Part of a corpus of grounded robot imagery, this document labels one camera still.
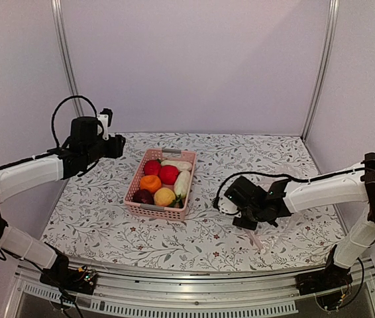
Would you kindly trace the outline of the clear zip top bag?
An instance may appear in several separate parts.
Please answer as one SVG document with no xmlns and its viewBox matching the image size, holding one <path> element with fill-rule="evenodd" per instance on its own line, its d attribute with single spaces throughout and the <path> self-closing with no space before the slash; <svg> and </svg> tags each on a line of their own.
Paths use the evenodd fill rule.
<svg viewBox="0 0 375 318">
<path fill-rule="evenodd" d="M 304 213 L 294 213 L 277 221 L 278 227 L 259 223 L 255 230 L 244 230 L 254 253 L 260 256 L 282 254 L 299 242 L 301 229 L 307 225 Z"/>
</svg>

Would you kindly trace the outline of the red toy fruit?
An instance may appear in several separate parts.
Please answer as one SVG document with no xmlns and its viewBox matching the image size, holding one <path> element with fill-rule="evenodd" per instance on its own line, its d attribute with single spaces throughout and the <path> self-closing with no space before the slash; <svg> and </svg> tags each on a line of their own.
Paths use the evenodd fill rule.
<svg viewBox="0 0 375 318">
<path fill-rule="evenodd" d="M 143 172 L 145 176 L 158 176 L 161 168 L 161 163 L 158 160 L 149 160 L 145 163 Z"/>
<path fill-rule="evenodd" d="M 166 165 L 161 167 L 158 177 L 163 184 L 172 186 L 175 184 L 179 173 L 175 166 Z"/>
</svg>

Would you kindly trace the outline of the orange toy fruit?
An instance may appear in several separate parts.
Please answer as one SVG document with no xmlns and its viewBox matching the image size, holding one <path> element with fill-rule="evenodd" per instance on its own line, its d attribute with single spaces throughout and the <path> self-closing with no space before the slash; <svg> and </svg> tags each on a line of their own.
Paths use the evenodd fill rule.
<svg viewBox="0 0 375 318">
<path fill-rule="evenodd" d="M 143 176 L 140 179 L 140 189 L 147 189 L 151 194 L 155 194 L 162 188 L 162 182 L 158 176 Z"/>
</svg>

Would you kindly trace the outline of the red toy fruit front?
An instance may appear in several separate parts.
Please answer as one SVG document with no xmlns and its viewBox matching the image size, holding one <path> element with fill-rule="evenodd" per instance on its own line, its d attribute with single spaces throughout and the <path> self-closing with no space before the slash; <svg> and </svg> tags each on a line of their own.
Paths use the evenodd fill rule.
<svg viewBox="0 0 375 318">
<path fill-rule="evenodd" d="M 175 184 L 179 173 L 175 166 L 166 165 L 161 167 L 158 177 L 163 184 L 172 186 Z"/>
</svg>

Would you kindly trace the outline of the yellow toy fruit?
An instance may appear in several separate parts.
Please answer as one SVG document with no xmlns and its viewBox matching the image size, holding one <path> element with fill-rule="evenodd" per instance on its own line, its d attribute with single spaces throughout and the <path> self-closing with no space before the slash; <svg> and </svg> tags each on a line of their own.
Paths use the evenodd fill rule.
<svg viewBox="0 0 375 318">
<path fill-rule="evenodd" d="M 161 207 L 168 207 L 176 200 L 176 194 L 169 188 L 162 187 L 154 194 L 154 204 Z"/>
</svg>

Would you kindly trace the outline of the pink perforated plastic basket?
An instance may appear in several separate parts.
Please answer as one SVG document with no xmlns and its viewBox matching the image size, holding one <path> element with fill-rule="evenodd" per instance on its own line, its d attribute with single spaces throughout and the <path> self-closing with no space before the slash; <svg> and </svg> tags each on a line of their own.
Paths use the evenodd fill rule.
<svg viewBox="0 0 375 318">
<path fill-rule="evenodd" d="M 197 154 L 188 150 L 148 149 L 124 199 L 133 215 L 183 221 Z"/>
</svg>

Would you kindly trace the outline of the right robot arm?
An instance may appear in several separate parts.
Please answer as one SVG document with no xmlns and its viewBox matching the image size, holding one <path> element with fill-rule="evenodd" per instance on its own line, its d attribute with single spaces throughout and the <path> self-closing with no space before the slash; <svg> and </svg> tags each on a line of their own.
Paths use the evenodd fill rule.
<svg viewBox="0 0 375 318">
<path fill-rule="evenodd" d="M 230 202 L 235 208 L 236 227 L 254 230 L 259 223 L 276 226 L 279 218 L 318 207 L 362 208 L 346 237 L 330 249 L 324 269 L 297 278 L 299 284 L 315 283 L 325 289 L 350 282 L 352 265 L 375 243 L 375 152 L 365 154 L 349 168 L 310 178 L 274 174 L 275 181 L 268 189 L 249 180 L 249 176 L 259 175 L 237 172 L 217 191 L 214 207 L 221 208 L 220 198 Z"/>
</svg>

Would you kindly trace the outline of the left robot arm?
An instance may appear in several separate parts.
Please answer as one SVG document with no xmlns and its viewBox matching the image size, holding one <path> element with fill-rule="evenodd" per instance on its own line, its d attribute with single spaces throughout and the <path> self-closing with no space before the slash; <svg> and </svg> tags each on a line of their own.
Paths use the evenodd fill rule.
<svg viewBox="0 0 375 318">
<path fill-rule="evenodd" d="M 0 205 L 32 188 L 88 173 L 102 158 L 117 159 L 123 154 L 125 137 L 108 131 L 107 115 L 78 117 L 71 123 L 63 144 L 0 167 Z M 20 259 L 48 269 L 49 278 L 61 288 L 74 282 L 74 273 L 61 262 L 58 252 L 27 233 L 8 225 L 0 212 L 0 249 Z"/>
</svg>

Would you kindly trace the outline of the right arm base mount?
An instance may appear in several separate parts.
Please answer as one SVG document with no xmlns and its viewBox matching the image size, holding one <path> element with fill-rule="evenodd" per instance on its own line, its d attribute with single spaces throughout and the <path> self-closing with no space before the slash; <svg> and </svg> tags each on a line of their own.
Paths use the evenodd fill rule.
<svg viewBox="0 0 375 318">
<path fill-rule="evenodd" d="M 295 286 L 300 295 L 324 292 L 340 288 L 352 283 L 350 269 L 330 265 L 322 270 L 298 274 L 295 277 Z"/>
</svg>

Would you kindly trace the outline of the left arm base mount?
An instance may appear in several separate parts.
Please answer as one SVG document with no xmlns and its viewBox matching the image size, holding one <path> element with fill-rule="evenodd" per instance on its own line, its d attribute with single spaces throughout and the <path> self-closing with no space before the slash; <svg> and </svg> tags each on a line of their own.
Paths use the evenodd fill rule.
<svg viewBox="0 0 375 318">
<path fill-rule="evenodd" d="M 97 271 L 86 265 L 71 269 L 67 263 L 54 264 L 50 269 L 44 269 L 40 282 L 66 291 L 93 295 L 97 283 Z"/>
</svg>

